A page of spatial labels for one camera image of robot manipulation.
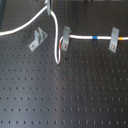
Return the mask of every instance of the clamp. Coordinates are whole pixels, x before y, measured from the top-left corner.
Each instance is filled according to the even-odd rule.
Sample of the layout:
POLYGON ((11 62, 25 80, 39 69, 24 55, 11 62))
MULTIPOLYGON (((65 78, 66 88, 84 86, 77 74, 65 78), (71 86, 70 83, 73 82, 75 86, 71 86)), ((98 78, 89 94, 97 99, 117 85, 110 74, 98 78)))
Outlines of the clamp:
POLYGON ((111 41, 109 44, 109 50, 116 53, 117 44, 118 44, 118 36, 119 36, 119 29, 113 27, 111 33, 111 41))
POLYGON ((63 30, 63 42, 61 49, 67 51, 69 45, 69 35, 71 34, 70 27, 65 26, 63 30))
POLYGON ((53 0, 45 0, 45 4, 47 5, 47 13, 50 15, 53 10, 53 0))
POLYGON ((33 52, 48 37, 47 33, 38 27, 38 31, 34 31, 35 40, 29 45, 29 49, 33 52))

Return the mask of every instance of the blue tape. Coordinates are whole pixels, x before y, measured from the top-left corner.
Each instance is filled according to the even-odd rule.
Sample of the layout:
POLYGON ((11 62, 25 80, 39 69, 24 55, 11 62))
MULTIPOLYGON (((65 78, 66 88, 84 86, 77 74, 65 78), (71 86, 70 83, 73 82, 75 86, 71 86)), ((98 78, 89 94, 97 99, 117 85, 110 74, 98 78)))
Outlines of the blue tape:
POLYGON ((93 36, 93 38, 92 38, 93 40, 97 40, 97 36, 93 36))

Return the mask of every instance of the black optical breadboard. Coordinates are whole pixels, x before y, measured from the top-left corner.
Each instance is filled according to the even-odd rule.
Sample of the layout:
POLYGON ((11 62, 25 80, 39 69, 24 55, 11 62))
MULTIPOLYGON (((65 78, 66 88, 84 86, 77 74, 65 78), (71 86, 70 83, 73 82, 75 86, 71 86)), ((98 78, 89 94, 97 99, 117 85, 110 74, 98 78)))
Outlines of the black optical breadboard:
MULTIPOLYGON (((17 28, 42 0, 8 0, 2 30, 17 28)), ((72 34, 128 36, 127 2, 55 1, 59 39, 72 34)), ((55 25, 45 11, 20 32, 0 37, 0 128, 127 128, 128 41, 116 53, 109 40, 70 39, 61 64, 54 60, 55 25), (41 27, 48 38, 33 53, 28 46, 41 27)))

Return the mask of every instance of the metal bracket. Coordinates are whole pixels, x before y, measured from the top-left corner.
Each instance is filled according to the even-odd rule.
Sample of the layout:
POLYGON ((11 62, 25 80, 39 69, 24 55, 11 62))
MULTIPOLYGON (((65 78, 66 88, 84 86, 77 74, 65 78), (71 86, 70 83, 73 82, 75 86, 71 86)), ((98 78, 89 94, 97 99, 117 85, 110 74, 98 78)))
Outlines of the metal bracket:
POLYGON ((45 0, 45 3, 47 4, 47 13, 50 15, 53 10, 53 0, 45 0))
POLYGON ((39 33, 35 30, 35 40, 29 45, 29 49, 31 52, 33 52, 47 37, 47 33, 45 31, 42 31, 42 29, 38 28, 39 33))
POLYGON ((119 29, 113 27, 112 33, 111 33, 111 41, 109 44, 109 50, 114 53, 116 53, 118 37, 119 37, 119 29))
POLYGON ((69 45, 69 34, 71 34, 70 27, 65 26, 63 30, 63 42, 61 49, 63 51, 67 51, 69 45))

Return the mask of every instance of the screw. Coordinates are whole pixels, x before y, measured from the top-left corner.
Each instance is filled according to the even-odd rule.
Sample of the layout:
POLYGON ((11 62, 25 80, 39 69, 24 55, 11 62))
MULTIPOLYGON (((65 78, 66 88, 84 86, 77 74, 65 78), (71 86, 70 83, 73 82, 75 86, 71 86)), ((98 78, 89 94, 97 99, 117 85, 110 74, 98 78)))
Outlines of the screw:
POLYGON ((115 49, 115 46, 114 45, 112 45, 112 49, 115 49))
POLYGON ((63 45, 63 48, 66 48, 66 45, 65 44, 63 45))
POLYGON ((34 48, 34 44, 31 45, 31 48, 34 48))

